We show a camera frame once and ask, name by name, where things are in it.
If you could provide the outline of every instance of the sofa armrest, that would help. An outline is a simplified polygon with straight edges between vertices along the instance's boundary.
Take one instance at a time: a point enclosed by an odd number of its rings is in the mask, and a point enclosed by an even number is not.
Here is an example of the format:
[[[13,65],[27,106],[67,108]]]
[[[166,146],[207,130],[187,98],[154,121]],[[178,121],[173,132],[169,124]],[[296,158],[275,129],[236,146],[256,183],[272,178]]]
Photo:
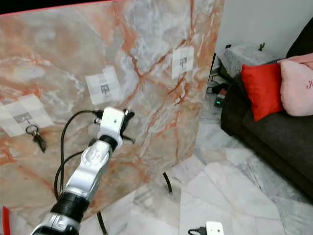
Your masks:
[[[235,134],[242,124],[251,104],[237,83],[232,83],[223,102],[221,128],[230,136]]]

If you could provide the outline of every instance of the white paper tag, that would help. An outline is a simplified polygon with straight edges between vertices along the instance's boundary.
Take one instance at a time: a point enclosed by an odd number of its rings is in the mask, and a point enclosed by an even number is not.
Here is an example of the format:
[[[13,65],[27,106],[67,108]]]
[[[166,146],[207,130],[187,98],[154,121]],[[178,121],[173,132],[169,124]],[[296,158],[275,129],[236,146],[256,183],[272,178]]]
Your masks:
[[[114,66],[106,66],[100,74],[86,76],[86,82],[93,105],[122,98]]]
[[[44,105],[34,94],[19,97],[19,101],[14,103],[0,104],[0,113],[0,126],[10,137],[25,133],[29,125],[26,120],[39,128],[54,125]]]
[[[180,74],[192,70],[193,64],[193,47],[181,47],[174,50],[172,60],[172,79],[176,79]]]

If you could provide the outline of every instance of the marble floor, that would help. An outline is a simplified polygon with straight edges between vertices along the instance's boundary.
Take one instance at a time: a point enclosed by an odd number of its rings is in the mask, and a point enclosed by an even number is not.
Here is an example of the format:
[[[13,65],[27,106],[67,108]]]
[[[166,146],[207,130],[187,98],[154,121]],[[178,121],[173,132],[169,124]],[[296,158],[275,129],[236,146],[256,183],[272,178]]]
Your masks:
[[[194,155],[102,211],[109,235],[187,235],[207,220],[225,235],[311,235],[313,205],[240,140],[220,128],[216,95],[207,94]],[[12,214],[12,235],[32,227]],[[101,235],[96,216],[80,234]]]

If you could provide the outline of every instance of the red object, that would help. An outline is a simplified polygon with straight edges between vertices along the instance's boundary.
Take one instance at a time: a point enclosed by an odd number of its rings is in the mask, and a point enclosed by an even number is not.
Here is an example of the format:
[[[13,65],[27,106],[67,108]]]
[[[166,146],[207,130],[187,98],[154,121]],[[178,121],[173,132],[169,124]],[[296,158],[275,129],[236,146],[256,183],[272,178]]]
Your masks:
[[[254,121],[284,109],[280,99],[282,76],[278,63],[243,65],[241,78],[251,100]]]
[[[10,235],[10,211],[7,207],[2,207],[3,235]]]

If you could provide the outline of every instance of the keys hanging on hook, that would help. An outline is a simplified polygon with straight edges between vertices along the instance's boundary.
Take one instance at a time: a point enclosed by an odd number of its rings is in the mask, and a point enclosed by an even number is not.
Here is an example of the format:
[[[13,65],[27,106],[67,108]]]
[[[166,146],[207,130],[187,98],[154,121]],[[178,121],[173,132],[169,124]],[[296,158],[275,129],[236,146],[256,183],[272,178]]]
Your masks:
[[[26,121],[29,124],[29,126],[26,127],[26,129],[25,129],[26,133],[28,133],[28,134],[33,136],[33,141],[36,142],[39,145],[39,148],[44,153],[45,150],[47,149],[47,144],[46,144],[45,140],[39,134],[38,126],[31,124],[28,119],[26,119]]]

